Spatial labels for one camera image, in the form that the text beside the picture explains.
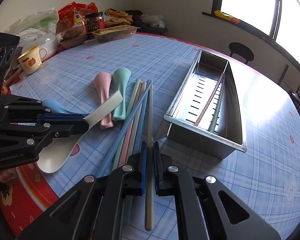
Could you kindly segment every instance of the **metal tray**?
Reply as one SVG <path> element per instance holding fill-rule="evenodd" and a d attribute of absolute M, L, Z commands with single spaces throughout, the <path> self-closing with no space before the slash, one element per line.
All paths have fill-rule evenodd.
<path fill-rule="evenodd" d="M 194 123 L 225 67 L 223 81 L 199 125 L 195 127 Z M 220 111 L 216 111 L 218 100 Z M 170 122 L 167 137 L 219 159 L 226 158 L 234 150 L 246 152 L 246 127 L 239 102 L 229 61 L 199 50 L 164 115 L 164 119 Z M 216 125 L 209 129 L 215 114 L 218 115 Z"/>

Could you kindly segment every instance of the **yellow mug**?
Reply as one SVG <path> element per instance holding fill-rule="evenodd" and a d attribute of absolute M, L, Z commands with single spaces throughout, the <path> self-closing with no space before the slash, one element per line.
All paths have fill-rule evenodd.
<path fill-rule="evenodd" d="M 45 50 L 47 55 L 48 51 L 46 48 L 40 49 L 39 46 L 36 46 L 18 57 L 20 65 L 27 75 L 32 74 L 40 68 L 42 61 L 39 52 L 41 50 Z"/>

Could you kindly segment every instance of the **black window frame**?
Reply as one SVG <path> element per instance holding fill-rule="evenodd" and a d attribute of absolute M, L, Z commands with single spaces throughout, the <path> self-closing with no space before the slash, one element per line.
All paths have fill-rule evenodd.
<path fill-rule="evenodd" d="M 300 72 L 300 63 L 287 50 L 285 50 L 282 46 L 280 46 L 278 43 L 276 43 L 276 38 L 278 35 L 278 30 L 280 27 L 280 20 L 281 20 L 282 0 L 275 0 L 274 16 L 272 19 L 272 25 L 271 25 L 271 30 L 270 30 L 269 35 L 265 34 L 264 32 L 257 29 L 256 27 L 254 27 L 240 19 L 239 19 L 240 22 L 236 24 L 236 23 L 233 23 L 233 22 L 230 22 L 230 21 L 227 21 L 225 19 L 215 16 L 214 11 L 216 11 L 216 10 L 221 11 L 221 4 L 222 4 L 222 0 L 213 0 L 211 13 L 202 12 L 202 14 L 223 20 L 225 22 L 228 22 L 228 23 L 230 23 L 234 26 L 237 26 L 238 28 L 241 28 L 241 29 L 247 31 L 248 33 L 258 37 L 259 39 L 261 39 L 262 41 L 264 41 L 265 43 L 270 45 L 272 48 L 276 49 L 289 62 L 291 62 L 293 64 L 293 66 L 295 66 L 295 68 Z"/>

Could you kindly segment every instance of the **black stool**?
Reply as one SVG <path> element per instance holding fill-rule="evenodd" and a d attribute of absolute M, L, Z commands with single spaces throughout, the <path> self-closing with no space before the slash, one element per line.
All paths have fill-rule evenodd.
<path fill-rule="evenodd" d="M 246 60 L 245 64 L 254 59 L 254 54 L 251 49 L 241 43 L 231 42 L 229 44 L 229 50 L 231 51 L 230 57 L 232 57 L 232 54 L 238 54 Z"/>

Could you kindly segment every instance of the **yellow mug rim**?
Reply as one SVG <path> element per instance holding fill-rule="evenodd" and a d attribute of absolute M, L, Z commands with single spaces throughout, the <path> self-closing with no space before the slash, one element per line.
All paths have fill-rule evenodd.
<path fill-rule="evenodd" d="M 18 59 L 21 59 L 21 58 L 24 57 L 25 55 L 30 54 L 31 52 L 33 52 L 33 51 L 36 50 L 37 48 L 39 48 L 39 45 L 36 46 L 36 47 L 34 47 L 34 48 L 32 48 L 32 49 L 27 50 L 24 54 L 22 54 L 21 56 L 19 56 Z"/>

